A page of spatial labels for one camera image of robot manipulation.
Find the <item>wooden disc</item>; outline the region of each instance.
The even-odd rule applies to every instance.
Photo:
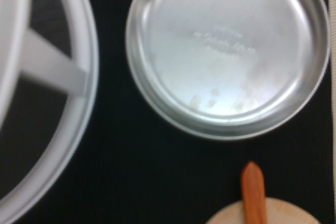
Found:
[[[266,198],[266,224],[319,224],[313,216],[290,203]],[[242,202],[238,201],[211,217],[206,224],[244,224]]]

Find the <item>black surface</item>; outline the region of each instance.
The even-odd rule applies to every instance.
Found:
[[[271,133],[212,142],[179,132],[149,109],[124,55],[130,1],[92,0],[100,85],[88,129],[61,177],[17,223],[205,223],[239,200],[248,160],[266,196],[334,223],[329,69],[293,119]]]

